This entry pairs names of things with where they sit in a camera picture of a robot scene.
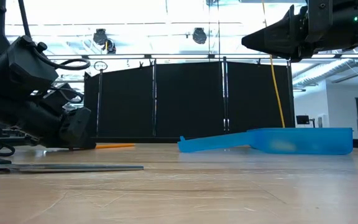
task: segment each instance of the table surface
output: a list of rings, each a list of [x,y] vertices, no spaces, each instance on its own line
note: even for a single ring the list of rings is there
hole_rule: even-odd
[[[141,164],[142,171],[0,174],[0,223],[357,223],[358,149],[286,156],[175,144],[23,147],[15,163]]]

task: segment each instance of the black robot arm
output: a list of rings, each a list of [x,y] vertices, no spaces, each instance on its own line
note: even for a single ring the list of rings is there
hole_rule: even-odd
[[[358,47],[358,0],[307,1],[294,15],[242,38],[242,44],[278,57],[299,62],[326,50]]]
[[[94,148],[86,133],[91,111],[78,108],[67,111],[63,106],[80,93],[64,83],[52,84],[58,78],[58,68],[82,70],[85,64],[70,67],[51,62],[42,52],[47,46],[35,44],[25,35],[11,45],[4,35],[5,0],[0,0],[0,123],[16,128],[46,147]]]

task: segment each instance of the black panel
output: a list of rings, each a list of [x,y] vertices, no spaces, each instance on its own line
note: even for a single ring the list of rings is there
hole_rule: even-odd
[[[157,137],[224,134],[221,63],[157,65]]]
[[[152,67],[103,74],[99,137],[152,137]]]
[[[89,136],[96,136],[96,123],[98,120],[99,75],[90,77],[85,73],[84,106],[91,110],[86,132]]]
[[[274,66],[286,127],[294,127],[286,66]],[[227,63],[230,133],[281,128],[270,65]]]

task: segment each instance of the blue plastic container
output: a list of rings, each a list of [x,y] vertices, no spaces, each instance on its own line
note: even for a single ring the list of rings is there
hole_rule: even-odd
[[[248,131],[250,145],[267,153],[345,155],[353,151],[351,128],[265,128]]]
[[[353,136],[351,128],[262,128],[178,142],[181,152],[244,145],[267,153],[345,155],[353,151]]]

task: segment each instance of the yellow cable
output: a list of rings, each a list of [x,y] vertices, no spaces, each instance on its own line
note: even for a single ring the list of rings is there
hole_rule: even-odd
[[[262,0],[262,6],[263,6],[263,9],[264,9],[265,26],[267,27],[266,12],[265,12],[265,1],[264,1],[264,0]],[[275,92],[276,92],[278,108],[279,108],[279,110],[280,110],[281,123],[282,123],[282,125],[283,125],[283,128],[285,128],[283,108],[281,107],[280,95],[278,94],[278,88],[277,88],[277,82],[276,82],[276,75],[275,75],[275,72],[274,72],[273,57],[272,57],[272,55],[270,55],[270,66],[271,66],[271,68],[272,68],[273,84],[274,84],[274,90],[275,90]]]

